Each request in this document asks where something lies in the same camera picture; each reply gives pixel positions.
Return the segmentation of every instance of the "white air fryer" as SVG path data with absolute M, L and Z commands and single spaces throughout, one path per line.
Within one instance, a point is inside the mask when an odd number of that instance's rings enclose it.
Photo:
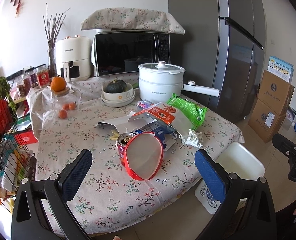
M 91 75 L 90 49 L 90 39 L 80 35 L 57 41 L 57 74 L 67 82 L 87 80 Z

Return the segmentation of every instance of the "orange fruit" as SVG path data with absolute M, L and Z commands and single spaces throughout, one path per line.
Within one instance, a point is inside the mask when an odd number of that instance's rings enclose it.
M 70 110 L 75 110 L 76 109 L 76 103 L 75 102 L 69 103 L 69 109 Z
M 69 110 L 69 104 L 64 104 L 63 105 L 63 110 Z
M 59 118 L 60 119 L 65 119 L 67 118 L 67 112 L 65 110 L 60 110 L 59 111 Z
M 50 87 L 55 92 L 63 91 L 67 86 L 67 82 L 62 77 L 54 77 L 51 81 Z

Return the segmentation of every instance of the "lid knob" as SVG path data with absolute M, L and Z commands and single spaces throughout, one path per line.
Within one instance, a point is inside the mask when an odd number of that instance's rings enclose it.
M 158 61 L 156 68 L 168 68 L 165 61 Z

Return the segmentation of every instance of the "microwave control panel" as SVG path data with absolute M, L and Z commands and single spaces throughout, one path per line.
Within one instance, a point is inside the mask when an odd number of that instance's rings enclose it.
M 166 33 L 159 33 L 159 60 L 169 63 L 169 44 L 170 35 Z

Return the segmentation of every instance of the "screw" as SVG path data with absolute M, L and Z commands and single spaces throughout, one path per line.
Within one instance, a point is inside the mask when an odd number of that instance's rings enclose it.
M 50 180 L 55 180 L 55 179 L 57 179 L 58 178 L 58 174 L 51 174 L 50 175 Z
M 232 172 L 229 174 L 229 177 L 230 177 L 230 179 L 237 179 L 238 175 Z
M 262 183 L 266 183 L 266 182 L 267 182 L 267 180 L 266 180 L 265 177 L 260 177 L 260 181 L 261 181 Z
M 28 182 L 28 179 L 27 178 L 23 178 L 22 180 L 21 180 L 21 183 L 22 184 L 26 184 Z

